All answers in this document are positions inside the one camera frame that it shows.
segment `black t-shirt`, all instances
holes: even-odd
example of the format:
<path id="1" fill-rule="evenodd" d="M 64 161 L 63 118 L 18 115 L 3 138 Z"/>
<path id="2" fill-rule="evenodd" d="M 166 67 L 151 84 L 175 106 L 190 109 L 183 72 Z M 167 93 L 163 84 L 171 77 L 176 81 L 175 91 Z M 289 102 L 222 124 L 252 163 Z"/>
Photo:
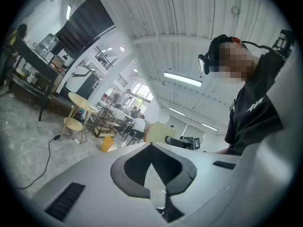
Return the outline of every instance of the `black t-shirt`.
<path id="1" fill-rule="evenodd" d="M 241 155 L 248 145 L 261 142 L 267 135 L 282 129 L 280 118 L 266 95 L 284 60 L 274 52 L 261 55 L 256 70 L 237 96 L 230 113 L 225 141 L 227 154 Z"/>

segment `yellow bucket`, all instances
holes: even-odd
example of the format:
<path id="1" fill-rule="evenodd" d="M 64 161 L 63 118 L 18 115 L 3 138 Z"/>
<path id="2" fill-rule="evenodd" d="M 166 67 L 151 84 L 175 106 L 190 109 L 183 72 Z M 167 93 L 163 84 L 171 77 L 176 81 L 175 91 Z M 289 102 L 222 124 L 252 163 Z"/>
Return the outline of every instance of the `yellow bucket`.
<path id="1" fill-rule="evenodd" d="M 104 141 L 101 145 L 101 150 L 104 151 L 104 152 L 108 152 L 109 148 L 113 145 L 114 143 L 114 139 L 109 137 L 109 136 L 106 136 L 104 138 Z"/>

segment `white graphic print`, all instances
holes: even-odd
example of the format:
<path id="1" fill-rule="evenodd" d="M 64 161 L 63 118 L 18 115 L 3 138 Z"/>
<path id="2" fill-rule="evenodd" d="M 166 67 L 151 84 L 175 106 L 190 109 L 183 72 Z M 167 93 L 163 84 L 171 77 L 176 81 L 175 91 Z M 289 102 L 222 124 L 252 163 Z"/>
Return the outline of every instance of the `white graphic print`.
<path id="1" fill-rule="evenodd" d="M 256 108 L 256 106 L 262 102 L 263 98 L 265 97 L 262 97 L 258 101 L 256 101 L 252 106 L 250 106 L 250 108 L 247 111 L 252 111 L 254 108 Z"/>

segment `round table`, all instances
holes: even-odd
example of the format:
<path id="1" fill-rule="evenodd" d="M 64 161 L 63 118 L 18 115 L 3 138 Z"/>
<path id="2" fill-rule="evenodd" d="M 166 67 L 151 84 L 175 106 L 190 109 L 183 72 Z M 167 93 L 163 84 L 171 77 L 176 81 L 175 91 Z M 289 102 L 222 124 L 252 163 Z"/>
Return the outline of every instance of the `round table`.
<path id="1" fill-rule="evenodd" d="M 80 141 L 80 144 L 82 144 L 84 129 L 85 129 L 87 120 L 89 119 L 89 114 L 90 113 L 96 114 L 96 113 L 98 113 L 98 110 L 91 108 L 89 101 L 87 101 L 85 98 L 81 97 L 78 94 L 70 92 L 70 93 L 68 93 L 68 97 L 75 104 L 75 106 L 71 109 L 71 112 L 68 115 L 68 117 L 64 119 L 64 127 L 62 130 L 61 136 L 60 136 L 60 140 L 62 139 L 64 131 L 67 127 L 73 131 L 82 131 L 81 141 Z M 74 116 L 76 115 L 76 112 L 79 108 L 82 108 L 86 111 L 83 125 L 78 120 L 74 119 Z"/>

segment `speckled floor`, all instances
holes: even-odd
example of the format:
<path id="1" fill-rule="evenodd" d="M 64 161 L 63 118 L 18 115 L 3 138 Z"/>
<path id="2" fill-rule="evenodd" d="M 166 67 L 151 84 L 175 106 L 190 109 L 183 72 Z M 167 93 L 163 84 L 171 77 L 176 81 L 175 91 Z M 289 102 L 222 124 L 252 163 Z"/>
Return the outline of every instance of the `speckled floor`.
<path id="1" fill-rule="evenodd" d="M 2 162 L 16 187 L 24 187 L 36 179 L 45 169 L 48 158 L 48 142 L 61 133 L 63 117 L 47 110 L 43 111 L 42 121 L 38 121 L 40 108 L 29 106 L 8 94 L 0 97 L 0 136 L 2 144 Z M 86 133 L 87 142 L 77 144 L 64 136 L 62 141 L 50 143 L 51 158 L 46 173 L 31 187 L 20 190 L 31 198 L 48 181 L 93 154 L 105 154 L 100 151 L 102 138 Z M 80 139 L 80 132 L 72 135 Z M 126 146 L 123 137 L 116 135 L 110 150 Z M 148 170 L 145 187 L 151 191 L 151 200 L 155 207 L 164 206 L 165 186 L 151 166 Z"/>

